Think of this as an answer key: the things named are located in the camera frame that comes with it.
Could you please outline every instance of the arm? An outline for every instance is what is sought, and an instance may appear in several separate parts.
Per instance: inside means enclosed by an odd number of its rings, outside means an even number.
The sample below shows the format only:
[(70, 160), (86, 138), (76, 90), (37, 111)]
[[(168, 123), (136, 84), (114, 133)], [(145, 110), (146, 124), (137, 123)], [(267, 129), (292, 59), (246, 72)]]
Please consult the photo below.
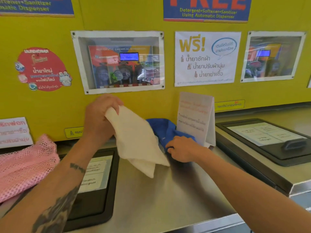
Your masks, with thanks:
[(175, 137), (166, 147), (173, 147), (168, 152), (174, 159), (200, 165), (255, 233), (310, 231), (309, 212), (210, 149), (186, 137)]
[(122, 102), (117, 97), (104, 95), (87, 106), (83, 137), (44, 180), (0, 219), (1, 232), (63, 232), (91, 158), (115, 132), (105, 113), (109, 107), (118, 113), (119, 105)]

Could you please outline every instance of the red circular sticker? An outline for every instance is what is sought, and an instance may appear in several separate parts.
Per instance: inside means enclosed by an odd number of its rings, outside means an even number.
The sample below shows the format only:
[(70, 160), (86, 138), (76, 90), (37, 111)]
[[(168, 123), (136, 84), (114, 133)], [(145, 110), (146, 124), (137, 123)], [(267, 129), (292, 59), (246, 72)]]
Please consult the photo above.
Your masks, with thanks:
[(25, 49), (15, 62), (18, 79), (27, 83), (32, 91), (55, 91), (71, 86), (72, 78), (64, 63), (49, 49), (31, 47)]

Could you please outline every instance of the speech bubble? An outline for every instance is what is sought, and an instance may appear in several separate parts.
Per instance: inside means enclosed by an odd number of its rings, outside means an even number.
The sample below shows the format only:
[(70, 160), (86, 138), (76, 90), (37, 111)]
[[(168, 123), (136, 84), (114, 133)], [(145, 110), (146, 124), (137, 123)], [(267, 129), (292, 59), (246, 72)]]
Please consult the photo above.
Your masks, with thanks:
[(219, 59), (221, 59), (225, 55), (228, 55), (234, 52), (237, 46), (238, 44), (234, 39), (222, 38), (222, 39), (218, 39), (216, 42), (213, 43), (212, 52), (215, 55), (218, 55)]

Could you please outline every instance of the mesh bag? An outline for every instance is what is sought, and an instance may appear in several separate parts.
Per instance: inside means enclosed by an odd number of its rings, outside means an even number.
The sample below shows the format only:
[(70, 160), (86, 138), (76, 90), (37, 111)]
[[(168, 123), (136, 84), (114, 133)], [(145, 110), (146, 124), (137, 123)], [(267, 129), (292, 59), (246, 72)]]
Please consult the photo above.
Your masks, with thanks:
[(21, 151), (0, 155), (0, 203), (38, 184), (59, 163), (47, 135)]

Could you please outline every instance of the hand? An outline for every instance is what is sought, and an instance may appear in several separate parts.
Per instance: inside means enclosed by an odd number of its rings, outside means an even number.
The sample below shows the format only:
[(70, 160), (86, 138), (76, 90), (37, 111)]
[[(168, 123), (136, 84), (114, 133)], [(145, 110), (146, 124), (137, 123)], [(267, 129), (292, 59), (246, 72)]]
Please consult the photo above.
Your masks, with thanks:
[(196, 162), (198, 157), (206, 152), (206, 147), (203, 147), (191, 138), (184, 136), (175, 136), (165, 147), (173, 147), (169, 148), (167, 151), (172, 155), (173, 159), (183, 163)]
[(82, 138), (91, 142), (92, 146), (100, 148), (114, 134), (115, 130), (106, 119), (107, 109), (113, 107), (119, 114), (119, 105), (123, 102), (116, 96), (104, 94), (86, 107)]

